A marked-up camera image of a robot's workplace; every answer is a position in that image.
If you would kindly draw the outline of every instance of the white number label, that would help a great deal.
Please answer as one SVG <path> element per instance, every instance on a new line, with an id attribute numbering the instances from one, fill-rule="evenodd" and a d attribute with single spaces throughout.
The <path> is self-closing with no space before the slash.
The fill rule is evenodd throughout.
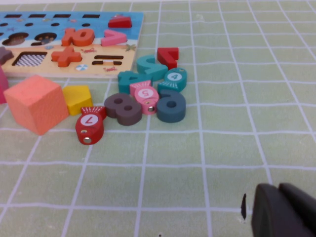
<path id="1" fill-rule="evenodd" d="M 81 118 L 80 122 L 84 126 L 95 125 L 99 121 L 96 115 L 85 115 Z"/>

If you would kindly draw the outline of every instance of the number piece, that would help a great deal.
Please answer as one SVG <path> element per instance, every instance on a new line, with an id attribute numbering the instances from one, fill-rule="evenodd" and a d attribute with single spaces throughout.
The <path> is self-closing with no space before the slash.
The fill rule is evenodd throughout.
<path id="1" fill-rule="evenodd" d="M 104 106 L 107 116 L 117 118 L 118 123 L 131 126 L 142 119 L 142 106 L 126 93 L 117 93 L 108 97 Z"/>
<path id="2" fill-rule="evenodd" d="M 131 95 L 142 105 L 142 111 L 145 115 L 156 113 L 156 104 L 159 100 L 158 92 L 151 86 L 151 81 L 144 81 L 130 85 Z"/>
<path id="3" fill-rule="evenodd" d="M 162 90 L 161 99 L 157 103 L 157 117 L 163 122 L 173 123 L 184 119 L 186 115 L 186 99 L 174 90 Z"/>
<path id="4" fill-rule="evenodd" d="M 158 84 L 158 93 L 161 90 L 182 91 L 187 86 L 187 71 L 183 68 L 173 68 L 164 76 L 164 81 Z"/>
<path id="5" fill-rule="evenodd" d="M 118 74 L 118 90 L 120 93 L 130 93 L 130 85 L 143 81 L 150 81 L 152 83 L 152 76 L 145 74 L 138 74 L 132 71 L 120 72 Z"/>
<path id="6" fill-rule="evenodd" d="M 137 59 L 137 71 L 141 74 L 151 75 L 152 81 L 160 80 L 168 72 L 168 67 L 157 64 L 154 55 L 147 55 Z"/>
<path id="7" fill-rule="evenodd" d="M 93 145 L 103 137 L 103 120 L 107 116 L 105 107 L 82 107 L 81 112 L 76 123 L 77 137 L 81 144 Z"/>
<path id="8" fill-rule="evenodd" d="M 179 59 L 179 48 L 158 48 L 157 59 L 161 64 L 168 67 L 168 70 L 177 67 L 177 61 Z"/>

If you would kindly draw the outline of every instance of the green grid mat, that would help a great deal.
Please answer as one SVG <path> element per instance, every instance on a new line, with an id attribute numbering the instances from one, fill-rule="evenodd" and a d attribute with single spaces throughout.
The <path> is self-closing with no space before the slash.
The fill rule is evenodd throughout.
<path id="1" fill-rule="evenodd" d="M 0 10 L 144 11 L 137 58 L 179 47 L 188 72 L 183 121 L 107 118 L 93 146 L 77 140 L 79 116 L 38 137 L 0 105 L 1 237 L 251 237 L 258 183 L 291 182 L 316 197 L 316 1 Z M 89 85 L 96 105 L 118 92 L 116 79 L 50 79 Z"/>

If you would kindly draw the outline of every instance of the black object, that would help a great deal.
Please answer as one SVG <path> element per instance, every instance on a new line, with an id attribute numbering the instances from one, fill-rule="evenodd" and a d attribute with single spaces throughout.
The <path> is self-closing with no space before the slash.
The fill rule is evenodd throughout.
<path id="1" fill-rule="evenodd" d="M 315 237 L 316 200 L 288 183 L 259 184 L 251 226 L 254 237 Z"/>

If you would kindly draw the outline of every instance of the checkered pattern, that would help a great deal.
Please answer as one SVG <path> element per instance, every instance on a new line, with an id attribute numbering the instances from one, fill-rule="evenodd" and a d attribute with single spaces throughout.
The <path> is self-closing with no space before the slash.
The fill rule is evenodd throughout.
<path id="1" fill-rule="evenodd" d="M 35 67 L 39 66 L 42 61 L 44 60 L 45 55 L 38 55 L 38 54 L 24 54 L 19 59 L 19 61 L 15 64 L 15 66 L 22 66 L 22 67 Z"/>

